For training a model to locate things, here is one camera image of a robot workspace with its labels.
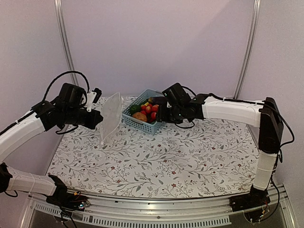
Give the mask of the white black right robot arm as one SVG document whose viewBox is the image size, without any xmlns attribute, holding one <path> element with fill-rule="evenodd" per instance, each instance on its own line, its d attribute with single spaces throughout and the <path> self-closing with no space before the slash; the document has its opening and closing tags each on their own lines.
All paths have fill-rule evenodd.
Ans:
<svg viewBox="0 0 304 228">
<path fill-rule="evenodd" d="M 190 97 L 180 83 L 163 91 L 164 102 L 160 104 L 158 122 L 180 124 L 184 119 L 221 119 L 243 123 L 259 129 L 259 160 L 253 182 L 254 190 L 246 195 L 249 207 L 256 207 L 264 199 L 272 174 L 275 172 L 277 155 L 281 148 L 283 120 L 276 102 L 267 97 L 263 101 L 240 101 L 218 97 L 212 93 Z"/>
</svg>

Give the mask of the light blue plastic basket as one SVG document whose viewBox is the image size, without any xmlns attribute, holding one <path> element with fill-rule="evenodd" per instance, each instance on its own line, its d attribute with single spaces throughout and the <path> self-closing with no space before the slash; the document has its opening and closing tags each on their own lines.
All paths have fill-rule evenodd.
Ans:
<svg viewBox="0 0 304 228">
<path fill-rule="evenodd" d="M 146 89 L 144 90 L 138 97 L 135 98 L 123 111 L 122 117 L 124 122 L 127 125 L 130 125 L 138 130 L 142 130 L 145 133 L 149 133 L 154 135 L 157 130 L 162 127 L 165 123 L 164 122 L 155 122 L 155 123 L 147 123 L 136 118 L 133 118 L 130 113 L 130 108 L 132 105 L 141 105 L 143 102 L 147 102 L 150 97 L 158 97 L 163 96 L 163 94 L 159 91 Z"/>
</svg>

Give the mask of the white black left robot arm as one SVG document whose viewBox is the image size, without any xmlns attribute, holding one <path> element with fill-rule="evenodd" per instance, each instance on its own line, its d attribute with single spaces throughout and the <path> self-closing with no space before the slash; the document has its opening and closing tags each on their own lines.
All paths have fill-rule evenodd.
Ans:
<svg viewBox="0 0 304 228">
<path fill-rule="evenodd" d="M 93 91 L 64 83 L 52 101 L 43 99 L 0 133 L 0 191 L 22 191 L 52 196 L 60 206 L 67 206 L 71 197 L 66 185 L 57 176 L 40 176 L 18 171 L 5 164 L 5 159 L 32 138 L 58 127 L 58 135 L 65 134 L 66 125 L 75 129 L 83 126 L 95 129 L 103 121 L 100 111 L 92 108 L 102 91 Z"/>
</svg>

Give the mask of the green bell pepper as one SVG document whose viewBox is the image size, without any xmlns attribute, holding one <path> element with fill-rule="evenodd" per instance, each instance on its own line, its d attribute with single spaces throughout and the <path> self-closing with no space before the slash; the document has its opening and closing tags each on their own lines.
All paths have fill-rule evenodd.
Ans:
<svg viewBox="0 0 304 228">
<path fill-rule="evenodd" d="M 137 113 L 137 112 L 140 112 L 141 111 L 141 106 L 140 105 L 131 105 L 130 108 L 129 108 L 129 112 L 130 112 L 130 115 L 133 115 L 134 113 Z"/>
</svg>

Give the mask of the clear zip top bag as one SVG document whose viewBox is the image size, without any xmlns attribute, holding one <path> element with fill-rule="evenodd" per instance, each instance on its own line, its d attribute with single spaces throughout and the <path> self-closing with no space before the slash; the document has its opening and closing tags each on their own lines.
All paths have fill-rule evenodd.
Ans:
<svg viewBox="0 0 304 228">
<path fill-rule="evenodd" d="M 119 92 L 109 97 L 101 109 L 100 145 L 117 129 L 122 118 L 123 98 Z"/>
</svg>

